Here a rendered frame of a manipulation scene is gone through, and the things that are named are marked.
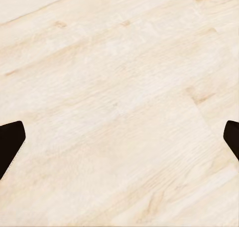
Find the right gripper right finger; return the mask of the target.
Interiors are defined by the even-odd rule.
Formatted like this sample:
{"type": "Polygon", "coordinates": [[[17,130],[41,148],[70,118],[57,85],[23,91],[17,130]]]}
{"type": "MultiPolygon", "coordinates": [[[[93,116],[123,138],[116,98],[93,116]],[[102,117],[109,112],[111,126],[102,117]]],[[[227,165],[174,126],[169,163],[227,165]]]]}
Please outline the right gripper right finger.
{"type": "Polygon", "coordinates": [[[239,161],[239,122],[228,120],[223,138],[239,161]]]}

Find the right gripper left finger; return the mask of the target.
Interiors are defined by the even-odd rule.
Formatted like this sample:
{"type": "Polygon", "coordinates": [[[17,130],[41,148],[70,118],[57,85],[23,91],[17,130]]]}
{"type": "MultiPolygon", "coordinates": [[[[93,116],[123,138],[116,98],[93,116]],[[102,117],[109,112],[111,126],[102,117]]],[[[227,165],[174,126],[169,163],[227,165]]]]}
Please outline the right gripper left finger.
{"type": "Polygon", "coordinates": [[[0,126],[0,180],[26,139],[21,120],[0,126]]]}

